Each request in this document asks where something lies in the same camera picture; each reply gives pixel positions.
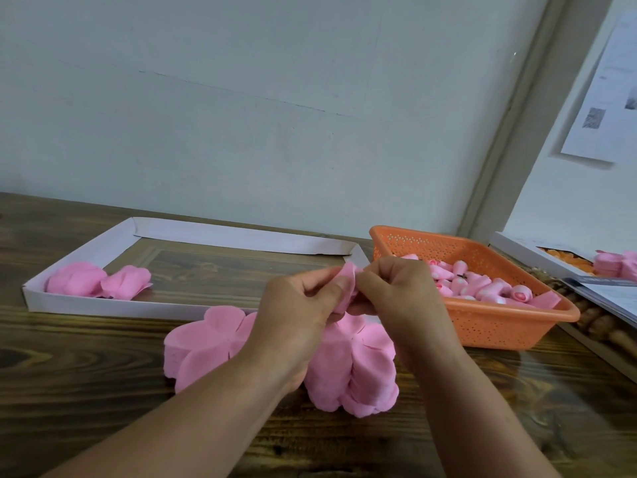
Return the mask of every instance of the wall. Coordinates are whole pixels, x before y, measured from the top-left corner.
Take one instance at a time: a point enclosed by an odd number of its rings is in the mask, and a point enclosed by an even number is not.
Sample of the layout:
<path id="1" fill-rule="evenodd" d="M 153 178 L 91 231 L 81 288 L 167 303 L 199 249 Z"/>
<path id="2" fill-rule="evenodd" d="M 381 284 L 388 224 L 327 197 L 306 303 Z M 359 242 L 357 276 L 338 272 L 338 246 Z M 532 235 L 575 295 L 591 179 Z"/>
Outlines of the wall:
<path id="1" fill-rule="evenodd" d="M 608 164 L 559 153 L 601 51 L 627 9 L 637 9 L 637 0 L 613 0 L 505 232 L 564 241 L 588 251 L 637 249 L 637 157 Z"/>
<path id="2" fill-rule="evenodd" d="M 546 0 L 0 0 L 0 191 L 455 232 Z"/>
<path id="3" fill-rule="evenodd" d="M 612 1 L 567 1 L 475 218 L 472 239 L 486 243 L 505 228 Z"/>

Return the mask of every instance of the person's right hand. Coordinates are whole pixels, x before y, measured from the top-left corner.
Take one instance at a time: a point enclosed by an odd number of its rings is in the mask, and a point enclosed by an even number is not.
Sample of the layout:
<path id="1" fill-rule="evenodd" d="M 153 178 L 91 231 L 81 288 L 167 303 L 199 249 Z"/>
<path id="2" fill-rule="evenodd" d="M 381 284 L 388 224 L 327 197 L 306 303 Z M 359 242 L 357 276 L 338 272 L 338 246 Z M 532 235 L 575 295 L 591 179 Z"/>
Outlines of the person's right hand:
<path id="1" fill-rule="evenodd" d="M 412 373 L 414 362 L 429 353 L 460 346 L 427 263 L 380 258 L 356 274 L 356 288 L 360 293 L 347 312 L 378 315 L 398 358 Z"/>

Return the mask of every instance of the open white box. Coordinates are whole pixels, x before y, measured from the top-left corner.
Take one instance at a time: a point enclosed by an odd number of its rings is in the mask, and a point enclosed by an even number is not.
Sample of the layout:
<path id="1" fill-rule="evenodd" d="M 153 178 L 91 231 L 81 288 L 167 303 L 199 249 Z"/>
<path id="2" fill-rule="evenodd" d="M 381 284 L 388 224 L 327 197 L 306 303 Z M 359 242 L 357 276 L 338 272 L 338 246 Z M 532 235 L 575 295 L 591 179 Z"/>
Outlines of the open white box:
<path id="1" fill-rule="evenodd" d="M 541 250 L 541 248 L 570 252 L 585 258 L 590 262 L 593 262 L 593 259 L 595 258 L 594 254 L 591 255 L 590 252 L 585 252 L 563 243 L 533 240 L 530 238 L 517 238 L 507 235 L 501 231 L 497 231 L 491 235 L 489 244 L 503 251 L 507 255 L 512 256 L 516 260 L 519 260 L 523 264 L 530 267 L 540 268 L 557 279 L 574 277 L 576 275 L 590 275 L 573 265 L 569 265 L 568 263 L 561 261 L 559 258 L 555 258 Z"/>
<path id="2" fill-rule="evenodd" d="M 345 261 L 351 261 L 359 267 L 370 263 L 360 246 L 352 241 L 160 218 L 132 217 L 93 238 L 25 283 L 22 292 L 29 312 L 187 321 L 202 319 L 209 308 L 207 305 L 73 297 L 44 291 L 46 281 L 58 269 L 78 261 L 87 261 L 103 268 L 141 238 L 264 252 L 343 256 Z M 253 312 L 255 309 L 243 310 Z"/>

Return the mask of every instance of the orange basket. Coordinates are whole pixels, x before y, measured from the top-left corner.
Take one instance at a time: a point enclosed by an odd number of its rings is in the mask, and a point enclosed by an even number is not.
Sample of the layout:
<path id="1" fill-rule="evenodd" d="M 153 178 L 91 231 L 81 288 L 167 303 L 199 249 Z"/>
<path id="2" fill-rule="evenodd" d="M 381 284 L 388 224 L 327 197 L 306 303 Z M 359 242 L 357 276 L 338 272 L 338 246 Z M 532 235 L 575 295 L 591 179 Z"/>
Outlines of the orange basket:
<path id="1" fill-rule="evenodd" d="M 417 254 L 422 260 L 464 260 L 472 272 L 499 277 L 512 285 L 526 285 L 534 296 L 551 290 L 502 255 L 476 241 L 437 233 L 374 226 L 374 260 L 385 256 Z M 558 322 L 576 322 L 580 311 L 564 296 L 552 310 L 525 308 L 444 298 L 463 345 L 510 349 L 530 349 Z"/>

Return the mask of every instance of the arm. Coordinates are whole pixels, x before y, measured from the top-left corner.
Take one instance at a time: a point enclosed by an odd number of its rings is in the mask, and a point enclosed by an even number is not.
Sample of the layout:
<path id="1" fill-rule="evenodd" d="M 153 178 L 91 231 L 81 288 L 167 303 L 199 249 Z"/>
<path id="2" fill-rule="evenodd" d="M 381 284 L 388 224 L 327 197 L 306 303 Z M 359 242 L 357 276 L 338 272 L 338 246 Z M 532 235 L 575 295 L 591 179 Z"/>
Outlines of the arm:
<path id="1" fill-rule="evenodd" d="M 44 476 L 229 474 L 279 401 L 303 381 L 330 312 L 343 294 L 342 281 L 328 283 L 338 270 L 270 281 L 250 338 L 233 359 Z"/>
<path id="2" fill-rule="evenodd" d="M 450 478 L 558 477 L 502 395 L 464 351 L 429 268 L 383 258 L 357 274 L 350 313 L 375 313 L 416 377 Z"/>

